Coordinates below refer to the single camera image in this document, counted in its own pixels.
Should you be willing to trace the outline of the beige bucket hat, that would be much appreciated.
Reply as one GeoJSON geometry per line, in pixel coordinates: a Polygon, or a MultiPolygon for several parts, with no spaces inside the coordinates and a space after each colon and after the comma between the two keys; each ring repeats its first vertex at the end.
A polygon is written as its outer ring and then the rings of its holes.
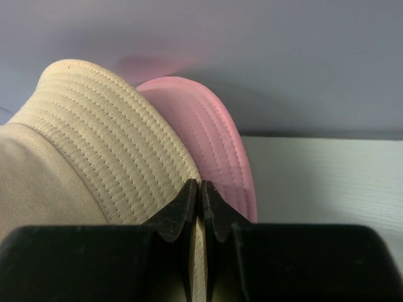
{"type": "MultiPolygon", "coordinates": [[[[87,61],[47,67],[1,127],[1,242],[23,226],[141,225],[201,177],[145,97],[87,61]]],[[[191,249],[192,299],[206,300],[202,223],[191,249]]]]}

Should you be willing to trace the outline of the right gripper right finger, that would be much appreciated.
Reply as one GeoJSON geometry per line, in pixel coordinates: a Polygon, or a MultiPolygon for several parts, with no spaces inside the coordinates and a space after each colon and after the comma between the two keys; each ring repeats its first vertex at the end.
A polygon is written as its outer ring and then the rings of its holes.
{"type": "Polygon", "coordinates": [[[363,225],[252,223],[201,185],[208,301],[401,301],[402,277],[363,225]]]}

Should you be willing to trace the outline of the pink bucket hat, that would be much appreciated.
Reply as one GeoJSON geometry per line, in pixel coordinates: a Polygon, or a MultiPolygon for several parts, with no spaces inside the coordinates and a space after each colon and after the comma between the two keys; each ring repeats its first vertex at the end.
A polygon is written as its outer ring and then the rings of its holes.
{"type": "Polygon", "coordinates": [[[181,139],[203,180],[251,222],[258,219],[253,175],[237,127],[223,102],[184,77],[160,77],[137,87],[181,139]]]}

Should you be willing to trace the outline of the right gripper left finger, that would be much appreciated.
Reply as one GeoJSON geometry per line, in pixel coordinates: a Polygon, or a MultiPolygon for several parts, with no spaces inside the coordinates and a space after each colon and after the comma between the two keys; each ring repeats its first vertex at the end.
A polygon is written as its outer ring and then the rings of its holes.
{"type": "Polygon", "coordinates": [[[1,242],[2,301],[191,301],[197,182],[141,225],[22,226],[1,242]]]}

